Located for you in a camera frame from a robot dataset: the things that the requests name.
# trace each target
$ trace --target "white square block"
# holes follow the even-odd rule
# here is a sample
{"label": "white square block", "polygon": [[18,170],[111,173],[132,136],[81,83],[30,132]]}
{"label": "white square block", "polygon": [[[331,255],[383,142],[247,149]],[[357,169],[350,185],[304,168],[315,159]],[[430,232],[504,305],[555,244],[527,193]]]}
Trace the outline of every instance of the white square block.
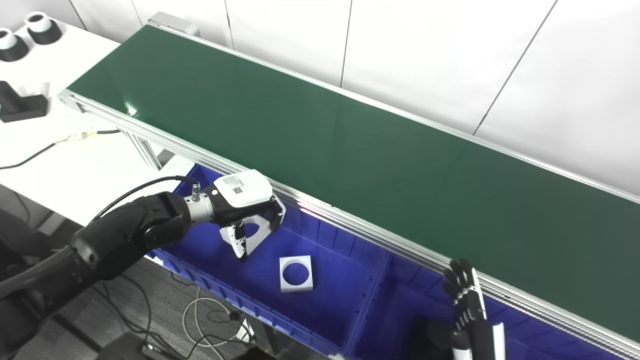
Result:
{"label": "white square block", "polygon": [[[291,285],[284,279],[284,269],[291,264],[300,264],[307,268],[309,277],[300,285]],[[288,256],[280,258],[280,291],[290,293],[294,291],[309,291],[314,289],[314,275],[311,272],[311,256]]]}

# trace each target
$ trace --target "green conveyor belt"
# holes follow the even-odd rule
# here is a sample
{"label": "green conveyor belt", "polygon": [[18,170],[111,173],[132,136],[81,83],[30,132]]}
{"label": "green conveyor belt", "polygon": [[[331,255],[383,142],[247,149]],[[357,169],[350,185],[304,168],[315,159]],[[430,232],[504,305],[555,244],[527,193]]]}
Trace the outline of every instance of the green conveyor belt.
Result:
{"label": "green conveyor belt", "polygon": [[150,26],[69,89],[640,341],[640,204]]}

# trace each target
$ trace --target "white wall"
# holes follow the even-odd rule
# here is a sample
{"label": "white wall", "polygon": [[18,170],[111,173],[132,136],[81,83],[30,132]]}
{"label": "white wall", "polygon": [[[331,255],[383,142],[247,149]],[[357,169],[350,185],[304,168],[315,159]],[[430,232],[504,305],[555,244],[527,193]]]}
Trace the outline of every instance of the white wall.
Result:
{"label": "white wall", "polygon": [[123,42],[142,27],[131,0],[71,1],[86,29],[102,37]]}
{"label": "white wall", "polygon": [[640,195],[638,19],[560,0],[476,135]]}
{"label": "white wall", "polygon": [[220,45],[231,47],[231,31],[227,22],[224,0],[132,0],[142,24],[153,14],[165,12],[193,22],[200,36]]}
{"label": "white wall", "polygon": [[41,11],[54,19],[83,29],[84,26],[69,0],[0,0],[0,28],[17,30],[30,12]]}
{"label": "white wall", "polygon": [[227,0],[235,49],[340,85],[350,0]]}
{"label": "white wall", "polygon": [[472,133],[553,0],[353,0],[342,86]]}

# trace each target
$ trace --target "white cap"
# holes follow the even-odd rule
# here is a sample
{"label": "white cap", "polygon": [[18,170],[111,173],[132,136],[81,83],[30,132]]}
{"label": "white cap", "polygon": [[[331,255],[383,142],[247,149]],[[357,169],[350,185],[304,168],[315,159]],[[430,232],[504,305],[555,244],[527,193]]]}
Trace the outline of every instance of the white cap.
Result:
{"label": "white cap", "polygon": [[24,18],[24,23],[34,33],[43,33],[51,27],[51,19],[44,12],[32,12]]}
{"label": "white cap", "polygon": [[13,32],[7,28],[0,28],[0,50],[11,49],[18,39],[15,38]]}

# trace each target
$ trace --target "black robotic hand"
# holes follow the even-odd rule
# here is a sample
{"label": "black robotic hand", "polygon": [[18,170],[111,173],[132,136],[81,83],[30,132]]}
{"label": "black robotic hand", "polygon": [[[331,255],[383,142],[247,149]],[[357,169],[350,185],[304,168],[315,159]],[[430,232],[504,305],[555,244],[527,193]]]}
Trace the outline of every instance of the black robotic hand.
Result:
{"label": "black robotic hand", "polygon": [[455,360],[505,360],[504,326],[486,319],[476,270],[466,260],[451,260],[445,269],[444,290],[453,299],[456,327],[452,334]]}

